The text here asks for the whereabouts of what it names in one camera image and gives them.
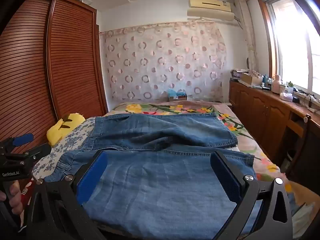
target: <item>finger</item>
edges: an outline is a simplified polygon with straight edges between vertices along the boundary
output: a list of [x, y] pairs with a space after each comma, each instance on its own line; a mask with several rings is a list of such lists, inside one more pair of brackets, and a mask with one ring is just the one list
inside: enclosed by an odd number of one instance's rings
[[22, 203], [20, 202], [18, 206], [12, 209], [12, 213], [15, 215], [20, 215], [22, 213], [23, 207]]
[[7, 195], [2, 191], [0, 191], [0, 201], [5, 201], [6, 198], [7, 198]]
[[17, 207], [21, 202], [21, 192], [19, 191], [12, 199], [10, 199], [9, 204], [12, 208]]
[[19, 181], [15, 181], [9, 188], [12, 196], [16, 195], [20, 191]]

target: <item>louvered closet door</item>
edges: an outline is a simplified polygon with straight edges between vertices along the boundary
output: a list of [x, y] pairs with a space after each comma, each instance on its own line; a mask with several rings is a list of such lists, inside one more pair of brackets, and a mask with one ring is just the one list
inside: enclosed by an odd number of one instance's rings
[[104, 114], [95, 62], [94, 24], [94, 12], [56, 0], [49, 34], [49, 68], [59, 117], [69, 113], [80, 113], [85, 118]]
[[26, 0], [0, 36], [0, 140], [33, 133], [23, 152], [46, 140], [55, 124], [45, 71], [45, 30], [51, 0]]

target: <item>beige wall-mounted air conditioner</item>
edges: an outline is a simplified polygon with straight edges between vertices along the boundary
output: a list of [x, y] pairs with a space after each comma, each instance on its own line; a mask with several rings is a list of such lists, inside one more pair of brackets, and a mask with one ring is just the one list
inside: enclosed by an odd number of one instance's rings
[[233, 21], [230, 3], [219, 0], [189, 0], [188, 16]]

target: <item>yellow pillow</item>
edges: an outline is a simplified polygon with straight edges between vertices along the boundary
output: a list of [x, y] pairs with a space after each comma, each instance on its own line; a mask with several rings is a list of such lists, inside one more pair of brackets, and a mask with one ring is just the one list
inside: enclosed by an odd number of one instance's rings
[[74, 128], [84, 121], [85, 118], [78, 113], [65, 115], [47, 131], [47, 139], [50, 145], [54, 146], [57, 144], [62, 138], [67, 136]]

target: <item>window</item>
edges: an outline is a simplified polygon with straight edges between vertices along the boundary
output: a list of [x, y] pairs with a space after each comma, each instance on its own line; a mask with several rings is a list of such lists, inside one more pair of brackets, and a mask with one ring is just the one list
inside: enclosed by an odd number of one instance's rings
[[277, 73], [283, 82], [320, 95], [320, 36], [294, 0], [263, 0], [274, 34]]

